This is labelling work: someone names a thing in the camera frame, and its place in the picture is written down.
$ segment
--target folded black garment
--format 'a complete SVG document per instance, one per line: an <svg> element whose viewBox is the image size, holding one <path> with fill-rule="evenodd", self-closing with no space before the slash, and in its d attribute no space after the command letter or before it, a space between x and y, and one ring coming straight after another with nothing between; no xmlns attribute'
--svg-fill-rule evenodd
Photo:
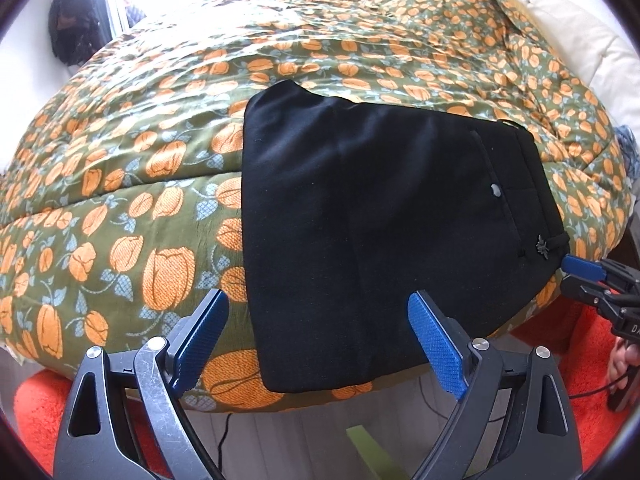
<svg viewBox="0 0 640 480"><path fill-rule="evenodd" d="M292 81L244 115L242 240L262 380L361 384L423 364L409 295L487 336L568 252L523 128L322 97Z"/></svg>

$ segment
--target silver bolt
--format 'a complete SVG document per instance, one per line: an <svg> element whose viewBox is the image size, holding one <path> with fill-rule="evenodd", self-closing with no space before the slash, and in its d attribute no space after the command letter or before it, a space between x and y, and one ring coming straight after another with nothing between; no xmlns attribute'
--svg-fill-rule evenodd
<svg viewBox="0 0 640 480"><path fill-rule="evenodd" d="M99 346L92 346L86 351L86 356L89 359L95 359L101 353L102 353L102 348L100 348Z"/></svg>
<svg viewBox="0 0 640 480"><path fill-rule="evenodd" d="M546 346L537 347L536 354L538 355L538 357L542 357L543 359L549 359L551 357L551 352Z"/></svg>
<svg viewBox="0 0 640 480"><path fill-rule="evenodd" d="M156 336L147 341L146 345L150 350L160 350L164 346L165 341L164 337Z"/></svg>
<svg viewBox="0 0 640 480"><path fill-rule="evenodd" d="M481 337L476 337L471 344L476 350L484 351L489 349L489 342Z"/></svg>

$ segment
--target blue gripper pad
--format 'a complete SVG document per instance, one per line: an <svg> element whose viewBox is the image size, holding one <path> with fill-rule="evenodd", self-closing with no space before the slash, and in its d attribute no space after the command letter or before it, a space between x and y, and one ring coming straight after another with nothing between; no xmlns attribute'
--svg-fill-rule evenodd
<svg viewBox="0 0 640 480"><path fill-rule="evenodd" d="M200 307L191 317L195 318L198 311ZM174 358L174 378L171 389L177 398L198 383L202 369L226 325L228 314L229 301L222 291L217 291L215 297L206 306L206 310L199 316L199 322L197 319L193 320L195 324Z"/></svg>
<svg viewBox="0 0 640 480"><path fill-rule="evenodd" d="M460 400L468 388L462 368L462 356L447 336L438 319L417 292L409 296L409 323L427 355L433 371L446 392Z"/></svg>
<svg viewBox="0 0 640 480"><path fill-rule="evenodd" d="M604 282L607 279L607 271L598 262L590 262L570 254L562 259L561 269L590 282Z"/></svg>

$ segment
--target gray floor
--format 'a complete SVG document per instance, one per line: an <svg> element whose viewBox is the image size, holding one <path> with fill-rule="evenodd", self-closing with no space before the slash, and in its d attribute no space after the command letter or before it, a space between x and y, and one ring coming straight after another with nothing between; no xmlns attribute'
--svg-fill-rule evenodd
<svg viewBox="0 0 640 480"><path fill-rule="evenodd" d="M500 348L527 348L512 338ZM13 421L12 400L18 385L40 367L20 367L0 350L0 402ZM455 401L429 373L421 377L427 401L448 415ZM508 401L502 392L494 408L501 415ZM214 460L225 425L224 414L189 412L191 423ZM397 464L412 474L435 443L445 420L431 412L420 394L418 380L343 402L286 413L234 415L225 442L224 473L228 480L369 480L372 474L346 436L347 428L363 425ZM491 455L500 424L491 424L472 470L481 470Z"/></svg>

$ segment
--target comforter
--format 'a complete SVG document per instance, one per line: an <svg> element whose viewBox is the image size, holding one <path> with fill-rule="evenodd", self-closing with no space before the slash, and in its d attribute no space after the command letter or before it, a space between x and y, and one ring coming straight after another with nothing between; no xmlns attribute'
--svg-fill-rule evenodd
<svg viewBox="0 0 640 480"><path fill-rule="evenodd" d="M522 124L572 252L597 259L622 236L632 197L606 110L512 0L210 0L108 44L23 137L0 210L0 339L14 354L72 377L89 346L139 348L218 287L230 318L188 408L284 410L421 372L305 394L262 383L242 266L242 117L284 78Z"/></svg>

